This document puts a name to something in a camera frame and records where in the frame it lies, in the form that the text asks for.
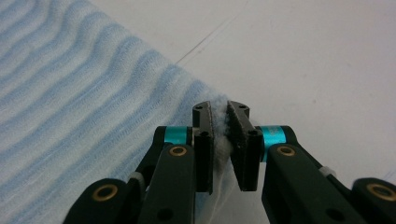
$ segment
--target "light blue striped towel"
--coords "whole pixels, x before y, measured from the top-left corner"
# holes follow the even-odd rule
[[[160,125],[225,97],[85,1],[0,2],[0,222],[60,223],[126,180]]]

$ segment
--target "white surface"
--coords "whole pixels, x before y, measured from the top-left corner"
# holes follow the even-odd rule
[[[291,126],[347,187],[396,184],[395,1],[92,2],[257,125]],[[261,191],[236,190],[214,223],[263,219]]]

